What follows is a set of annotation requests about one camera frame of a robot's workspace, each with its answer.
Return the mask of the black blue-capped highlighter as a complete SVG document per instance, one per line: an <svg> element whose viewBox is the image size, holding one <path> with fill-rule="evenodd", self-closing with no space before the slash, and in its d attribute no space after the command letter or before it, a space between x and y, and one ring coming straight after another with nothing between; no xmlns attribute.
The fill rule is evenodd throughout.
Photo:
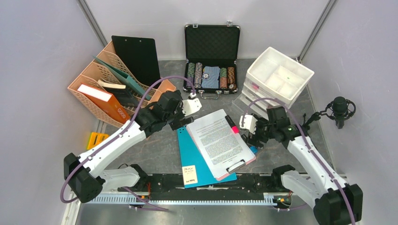
<svg viewBox="0 0 398 225"><path fill-rule="evenodd" d="M258 152L258 148L254 147L254 146L249 147L249 149L252 151L253 154L257 154L257 152Z"/></svg>

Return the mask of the black pink-capped highlighter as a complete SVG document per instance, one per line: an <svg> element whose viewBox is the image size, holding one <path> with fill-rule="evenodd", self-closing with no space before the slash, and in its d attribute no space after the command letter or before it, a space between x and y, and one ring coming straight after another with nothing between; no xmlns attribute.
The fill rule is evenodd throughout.
<svg viewBox="0 0 398 225"><path fill-rule="evenodd" d="M226 119L228 125L230 126L232 132L233 132L234 134L238 134L238 133L239 133L239 129L238 129L238 127L236 126L236 124L234 123L234 121L232 120L232 118L231 118L229 115L226 115L226 116L225 116L225 119Z"/></svg>

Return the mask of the pink clipboard with paper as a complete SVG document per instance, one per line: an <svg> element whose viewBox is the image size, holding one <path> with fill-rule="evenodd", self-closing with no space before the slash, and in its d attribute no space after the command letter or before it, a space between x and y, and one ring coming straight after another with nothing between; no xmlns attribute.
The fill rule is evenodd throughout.
<svg viewBox="0 0 398 225"><path fill-rule="evenodd" d="M220 109L188 124L186 129L213 177L221 181L256 160L241 135L234 134Z"/></svg>

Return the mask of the Nineteen Eighty-Four dark book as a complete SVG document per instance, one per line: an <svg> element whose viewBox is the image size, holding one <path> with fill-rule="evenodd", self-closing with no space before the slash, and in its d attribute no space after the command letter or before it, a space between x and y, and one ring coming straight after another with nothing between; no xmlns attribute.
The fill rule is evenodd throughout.
<svg viewBox="0 0 398 225"><path fill-rule="evenodd" d="M113 94L119 103L125 107L136 108L139 101L133 96L132 92L123 84L115 84L98 80L97 83L105 89L105 91Z"/></svg>

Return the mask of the white drawer organizer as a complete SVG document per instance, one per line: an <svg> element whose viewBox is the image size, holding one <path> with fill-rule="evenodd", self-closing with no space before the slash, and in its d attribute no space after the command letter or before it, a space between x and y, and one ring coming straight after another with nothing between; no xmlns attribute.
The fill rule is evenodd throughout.
<svg viewBox="0 0 398 225"><path fill-rule="evenodd" d="M241 94L231 108L242 115L254 100L276 98L291 109L313 75L297 60L268 47L248 68Z"/></svg>

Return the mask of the orange Good Morning book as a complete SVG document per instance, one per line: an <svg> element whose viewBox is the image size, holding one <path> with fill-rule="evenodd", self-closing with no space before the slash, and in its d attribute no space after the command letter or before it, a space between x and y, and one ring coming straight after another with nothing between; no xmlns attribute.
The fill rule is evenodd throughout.
<svg viewBox="0 0 398 225"><path fill-rule="evenodd" d="M124 124L130 118L113 94L85 84L81 84L77 91L88 97L115 121Z"/></svg>

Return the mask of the peach plastic file organizer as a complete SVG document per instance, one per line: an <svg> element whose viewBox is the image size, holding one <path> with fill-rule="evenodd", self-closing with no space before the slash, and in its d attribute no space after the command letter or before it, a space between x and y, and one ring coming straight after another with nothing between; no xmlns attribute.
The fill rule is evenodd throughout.
<svg viewBox="0 0 398 225"><path fill-rule="evenodd" d="M113 42L110 41L106 47L97 55L97 58L110 64L111 66L127 73L138 85L147 90L149 86L142 84L127 68L125 63L117 56ZM104 79L107 82L120 84L121 82L109 71L105 66L95 62L94 60L81 72L79 76L68 86L68 90L99 120L108 123L114 127L120 128L122 123L112 119L101 108L95 105L87 96L77 91L81 84L90 85L92 87L104 90L97 81ZM142 108L151 102L157 101L161 94L166 91L175 91L176 87L169 81L163 80L158 88L152 88L149 92L151 99L144 100Z"/></svg>

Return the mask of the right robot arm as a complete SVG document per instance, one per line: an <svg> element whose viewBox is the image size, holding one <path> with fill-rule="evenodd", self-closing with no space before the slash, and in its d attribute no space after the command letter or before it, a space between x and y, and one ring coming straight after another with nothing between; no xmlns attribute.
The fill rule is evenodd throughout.
<svg viewBox="0 0 398 225"><path fill-rule="evenodd" d="M241 129L249 131L248 144L261 148L269 140L281 143L303 166L304 178L293 166L273 169L271 186L300 197L320 225L350 225L362 219L363 191L349 184L327 163L313 144L307 130L284 107L267 109L267 118L254 113L240 117Z"/></svg>

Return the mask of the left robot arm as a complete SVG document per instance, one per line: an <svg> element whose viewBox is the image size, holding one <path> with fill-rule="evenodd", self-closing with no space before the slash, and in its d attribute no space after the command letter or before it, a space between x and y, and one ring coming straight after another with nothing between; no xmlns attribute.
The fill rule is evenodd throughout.
<svg viewBox="0 0 398 225"><path fill-rule="evenodd" d="M182 99L181 92L166 91L156 102L137 109L131 119L99 145L76 156L68 154L64 160L65 183L81 203L87 203L101 192L122 187L142 191L147 177L138 166L108 170L107 166L133 145L169 125L177 130L194 121L192 114L201 109L195 94Z"/></svg>

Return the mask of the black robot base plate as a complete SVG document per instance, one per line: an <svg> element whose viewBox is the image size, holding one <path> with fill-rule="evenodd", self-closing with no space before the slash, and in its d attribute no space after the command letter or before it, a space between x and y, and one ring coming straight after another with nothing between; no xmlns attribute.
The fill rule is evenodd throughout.
<svg viewBox="0 0 398 225"><path fill-rule="evenodd" d="M150 174L146 178L141 178L133 187L129 189L133 192L168 192L174 189L184 189L183 176L181 174ZM251 190L264 193L288 193L289 189L282 184L278 184L270 173L238 173L237 179L232 181L217 181L212 184L199 185L193 187L194 190L205 188L227 188L238 190Z"/></svg>

